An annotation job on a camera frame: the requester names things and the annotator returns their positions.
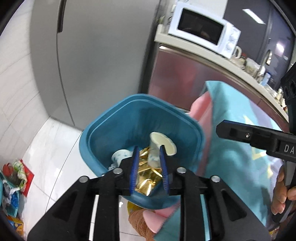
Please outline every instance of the ceiling light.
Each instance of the ceiling light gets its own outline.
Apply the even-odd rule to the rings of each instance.
[[[283,45],[277,43],[276,47],[278,48],[279,51],[281,51],[282,53],[285,51],[285,48],[283,47]]]
[[[251,9],[243,9],[243,11],[248,14],[257,23],[265,24],[261,18],[259,18]]]

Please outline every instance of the cabinet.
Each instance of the cabinet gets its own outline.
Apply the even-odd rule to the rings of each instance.
[[[250,9],[263,21],[256,22],[243,9]],[[275,6],[268,0],[228,0],[224,18],[241,30],[238,46],[247,57],[261,63],[268,50],[272,50],[270,86],[277,90],[280,79],[288,70],[295,36]]]

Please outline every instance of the microwave oven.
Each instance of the microwave oven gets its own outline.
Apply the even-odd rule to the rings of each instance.
[[[210,49],[231,58],[240,30],[230,22],[206,10],[178,2],[168,28],[168,34]]]

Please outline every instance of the white tile floor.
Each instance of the white tile floor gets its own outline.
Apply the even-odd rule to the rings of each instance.
[[[35,174],[28,197],[22,196],[19,212],[24,220],[24,233],[28,235],[36,222],[82,175],[95,178],[95,174],[82,160],[79,153],[81,131],[48,119],[26,151],[23,161]],[[144,241],[128,222],[127,200],[122,198],[119,207],[121,241]],[[89,240],[95,221],[91,219]]]

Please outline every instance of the human hand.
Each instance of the human hand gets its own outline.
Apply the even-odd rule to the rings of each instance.
[[[287,190],[284,183],[284,166],[281,166],[277,176],[276,186],[274,188],[274,195],[272,197],[271,211],[274,215],[283,213],[285,210],[285,201],[288,198],[291,201],[296,200],[296,187]]]

